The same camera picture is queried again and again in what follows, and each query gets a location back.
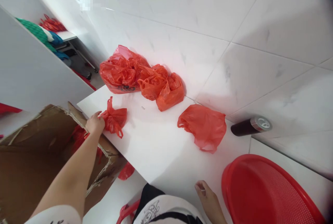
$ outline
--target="white countertop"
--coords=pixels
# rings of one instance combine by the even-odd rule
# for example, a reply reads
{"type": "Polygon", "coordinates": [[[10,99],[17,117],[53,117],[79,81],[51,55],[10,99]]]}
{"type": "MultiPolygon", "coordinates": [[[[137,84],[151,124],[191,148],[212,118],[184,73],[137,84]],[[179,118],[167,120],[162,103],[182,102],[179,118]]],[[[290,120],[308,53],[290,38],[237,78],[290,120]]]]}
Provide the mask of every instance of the white countertop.
{"type": "Polygon", "coordinates": [[[62,38],[63,41],[68,41],[77,38],[75,34],[69,31],[57,32],[57,35],[62,38]]]}
{"type": "Polygon", "coordinates": [[[194,136],[177,127],[180,114],[193,100],[184,101],[167,111],[160,112],[155,101],[145,99],[141,93],[113,94],[106,86],[78,103],[87,115],[106,110],[107,100],[113,96],[115,109],[127,108],[124,137],[104,131],[105,136],[151,185],[165,193],[186,199],[196,206],[207,223],[194,184],[205,180],[217,194],[227,222],[232,223],[225,207],[221,177],[224,168],[236,157],[249,153],[250,136],[236,137],[227,132],[215,154],[202,152],[194,144],[194,136]]]}

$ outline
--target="torn cardboard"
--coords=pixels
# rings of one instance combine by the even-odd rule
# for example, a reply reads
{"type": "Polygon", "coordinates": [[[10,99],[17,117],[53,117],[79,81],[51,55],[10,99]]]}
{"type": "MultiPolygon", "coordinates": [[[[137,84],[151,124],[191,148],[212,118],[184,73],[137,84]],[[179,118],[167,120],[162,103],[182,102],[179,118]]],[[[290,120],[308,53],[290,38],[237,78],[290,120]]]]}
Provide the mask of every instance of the torn cardboard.
{"type": "MultiPolygon", "coordinates": [[[[26,222],[49,185],[71,157],[74,128],[85,129],[83,114],[69,103],[69,111],[48,105],[33,120],[0,141],[0,222],[26,222]]],[[[87,189],[85,211],[96,205],[126,164],[102,135],[103,156],[95,165],[87,189]]]]}

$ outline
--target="blue fabric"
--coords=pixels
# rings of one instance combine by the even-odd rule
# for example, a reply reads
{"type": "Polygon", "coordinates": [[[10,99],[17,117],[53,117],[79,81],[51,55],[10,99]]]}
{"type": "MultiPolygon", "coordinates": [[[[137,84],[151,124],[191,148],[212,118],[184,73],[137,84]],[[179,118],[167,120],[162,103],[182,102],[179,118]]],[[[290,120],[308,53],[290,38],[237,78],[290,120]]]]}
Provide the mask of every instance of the blue fabric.
{"type": "Polygon", "coordinates": [[[60,58],[61,60],[69,59],[68,55],[66,55],[66,54],[63,53],[63,52],[56,51],[56,52],[54,52],[54,54],[55,54],[58,58],[60,58]]]}
{"type": "Polygon", "coordinates": [[[52,38],[54,39],[54,40],[51,42],[51,44],[53,44],[53,45],[60,45],[60,44],[63,43],[63,40],[62,40],[61,37],[59,37],[59,36],[58,36],[57,34],[55,34],[54,32],[51,32],[51,31],[49,31],[49,32],[51,33],[52,38]]]}

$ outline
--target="sleeve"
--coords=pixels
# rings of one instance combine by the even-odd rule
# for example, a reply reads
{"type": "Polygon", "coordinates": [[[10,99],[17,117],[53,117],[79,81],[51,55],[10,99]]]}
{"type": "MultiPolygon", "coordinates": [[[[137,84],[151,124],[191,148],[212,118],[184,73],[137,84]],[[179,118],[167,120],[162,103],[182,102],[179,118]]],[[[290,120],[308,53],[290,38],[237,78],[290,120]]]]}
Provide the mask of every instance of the sleeve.
{"type": "Polygon", "coordinates": [[[72,206],[59,205],[40,212],[25,224],[82,224],[82,220],[72,206]]]}

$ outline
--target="black tumbler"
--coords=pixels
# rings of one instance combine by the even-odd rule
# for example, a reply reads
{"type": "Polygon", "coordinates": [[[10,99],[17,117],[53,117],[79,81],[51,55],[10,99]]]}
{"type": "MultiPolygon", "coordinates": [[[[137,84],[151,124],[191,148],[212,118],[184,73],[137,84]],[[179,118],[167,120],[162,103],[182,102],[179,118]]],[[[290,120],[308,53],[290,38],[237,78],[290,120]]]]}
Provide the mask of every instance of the black tumbler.
{"type": "Polygon", "coordinates": [[[266,132],[271,129],[271,123],[267,120],[267,118],[262,116],[255,116],[231,126],[231,132],[235,136],[246,136],[266,132]]]}

